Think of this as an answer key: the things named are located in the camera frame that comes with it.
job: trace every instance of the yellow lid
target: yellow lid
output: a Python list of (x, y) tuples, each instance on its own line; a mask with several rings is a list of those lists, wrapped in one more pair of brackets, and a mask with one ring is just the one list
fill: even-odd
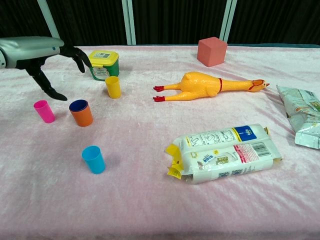
[(102, 68), (103, 66), (112, 66), (118, 60), (119, 55), (115, 51), (93, 51), (89, 55), (92, 67)]

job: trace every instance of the black curtain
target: black curtain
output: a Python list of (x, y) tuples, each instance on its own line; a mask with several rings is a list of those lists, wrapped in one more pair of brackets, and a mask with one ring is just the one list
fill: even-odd
[(132, 0), (137, 44), (197, 44), (219, 37), (227, 0)]
[(51, 37), (37, 0), (0, 0), (0, 38)]
[(237, 0), (230, 44), (320, 44), (320, 0)]
[(74, 46), (126, 45), (121, 0), (47, 0), (65, 43)]

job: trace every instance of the foam block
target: foam block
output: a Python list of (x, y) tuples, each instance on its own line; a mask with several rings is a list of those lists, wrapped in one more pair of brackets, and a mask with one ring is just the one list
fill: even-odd
[(197, 59), (206, 65), (212, 67), (222, 64), (225, 61), (228, 44), (217, 37), (209, 37), (199, 40)]

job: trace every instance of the yellow rubber chicken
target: yellow rubber chicken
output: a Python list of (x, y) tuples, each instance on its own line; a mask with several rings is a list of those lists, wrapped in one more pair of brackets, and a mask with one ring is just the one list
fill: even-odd
[(191, 71), (184, 74), (181, 82), (166, 86), (155, 86), (157, 92), (163, 90), (181, 90), (174, 96), (155, 96), (155, 102), (163, 101), (189, 101), (198, 98), (215, 97), (225, 91), (258, 92), (269, 86), (265, 80), (231, 81), (213, 77), (201, 72)]

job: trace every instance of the pink cup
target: pink cup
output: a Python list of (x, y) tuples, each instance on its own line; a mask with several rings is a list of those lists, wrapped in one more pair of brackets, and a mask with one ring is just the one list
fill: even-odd
[(51, 111), (51, 108), (46, 100), (37, 101), (33, 107), (45, 123), (50, 124), (55, 120), (55, 115)]

